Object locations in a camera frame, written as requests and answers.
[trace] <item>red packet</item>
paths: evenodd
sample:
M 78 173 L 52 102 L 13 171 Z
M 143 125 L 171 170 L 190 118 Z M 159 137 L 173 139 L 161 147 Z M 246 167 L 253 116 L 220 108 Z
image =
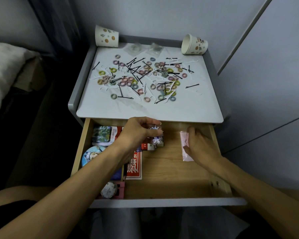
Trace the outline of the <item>red packet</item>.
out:
M 134 152 L 134 156 L 128 163 L 126 180 L 142 179 L 142 152 Z

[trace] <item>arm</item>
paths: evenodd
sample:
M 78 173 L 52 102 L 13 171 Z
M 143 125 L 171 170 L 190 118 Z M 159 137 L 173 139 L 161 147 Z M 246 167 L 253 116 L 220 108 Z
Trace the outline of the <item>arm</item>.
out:
M 142 126 L 158 120 L 131 118 L 118 139 L 54 191 L 0 229 L 2 238 L 66 238 L 111 176 L 147 137 L 162 134 Z
M 222 157 L 214 143 L 189 127 L 184 149 L 207 171 L 225 180 L 272 226 L 281 238 L 299 238 L 299 202 L 252 177 Z

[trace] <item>hand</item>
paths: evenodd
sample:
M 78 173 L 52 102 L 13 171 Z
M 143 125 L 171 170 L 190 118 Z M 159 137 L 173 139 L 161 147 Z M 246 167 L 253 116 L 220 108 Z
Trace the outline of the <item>hand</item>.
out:
M 203 135 L 199 129 L 190 126 L 187 128 L 187 132 L 189 133 L 189 147 L 183 147 L 185 152 L 197 164 L 208 170 L 213 162 L 222 157 L 220 152 L 214 142 Z
M 163 134 L 162 130 L 148 129 L 151 124 L 160 125 L 162 123 L 159 120 L 149 117 L 132 117 L 128 119 L 121 134 L 113 143 L 120 146 L 124 154 L 126 154 L 122 162 L 123 164 L 127 163 L 133 157 L 132 155 L 136 148 L 147 137 L 157 137 Z

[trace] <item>forearm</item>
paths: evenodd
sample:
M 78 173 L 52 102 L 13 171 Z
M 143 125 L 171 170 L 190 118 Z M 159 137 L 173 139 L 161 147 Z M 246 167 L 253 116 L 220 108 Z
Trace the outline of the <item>forearm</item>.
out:
M 252 177 L 224 157 L 209 168 L 231 185 L 282 238 L 299 238 L 299 202 Z
M 58 188 L 0 229 L 0 238 L 66 238 L 118 168 L 123 152 L 110 146 Z

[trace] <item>white wall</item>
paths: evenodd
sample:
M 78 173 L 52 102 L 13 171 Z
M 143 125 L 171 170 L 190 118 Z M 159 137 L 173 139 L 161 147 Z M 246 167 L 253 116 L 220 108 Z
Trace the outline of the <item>white wall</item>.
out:
M 272 0 L 219 83 L 231 111 L 217 132 L 222 152 L 299 117 L 299 0 Z
M 224 156 L 274 187 L 299 190 L 299 120 Z
M 121 34 L 182 40 L 187 33 L 209 42 L 217 70 L 266 0 L 73 0 L 88 38 L 95 24 Z
M 52 50 L 27 0 L 0 0 L 0 42 L 37 51 Z

